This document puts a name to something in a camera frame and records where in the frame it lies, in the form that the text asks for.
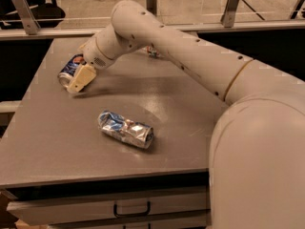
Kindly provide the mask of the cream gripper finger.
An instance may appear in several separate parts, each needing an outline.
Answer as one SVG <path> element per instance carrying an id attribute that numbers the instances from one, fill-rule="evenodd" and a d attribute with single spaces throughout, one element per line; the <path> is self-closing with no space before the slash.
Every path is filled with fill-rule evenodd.
<path id="1" fill-rule="evenodd" d="M 79 93 L 97 76 L 96 70 L 89 64 L 80 64 L 68 85 L 67 91 L 71 94 Z"/>

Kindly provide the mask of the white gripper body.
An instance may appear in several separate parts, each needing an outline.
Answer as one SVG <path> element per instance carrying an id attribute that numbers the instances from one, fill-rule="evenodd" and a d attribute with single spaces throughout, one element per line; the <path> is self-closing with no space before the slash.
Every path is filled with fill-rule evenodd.
<path id="1" fill-rule="evenodd" d="M 112 61 L 99 50 L 95 37 L 81 45 L 79 51 L 82 52 L 84 60 L 98 70 L 107 69 L 112 64 Z"/>

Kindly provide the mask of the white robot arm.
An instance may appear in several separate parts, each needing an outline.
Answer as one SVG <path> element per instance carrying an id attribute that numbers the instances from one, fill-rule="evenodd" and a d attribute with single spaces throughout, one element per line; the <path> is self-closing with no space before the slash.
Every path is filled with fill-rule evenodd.
<path id="1" fill-rule="evenodd" d="M 167 27 L 131 0 L 82 48 L 68 90 L 151 46 L 228 104 L 209 152 L 213 229 L 305 229 L 305 84 L 237 52 Z"/>

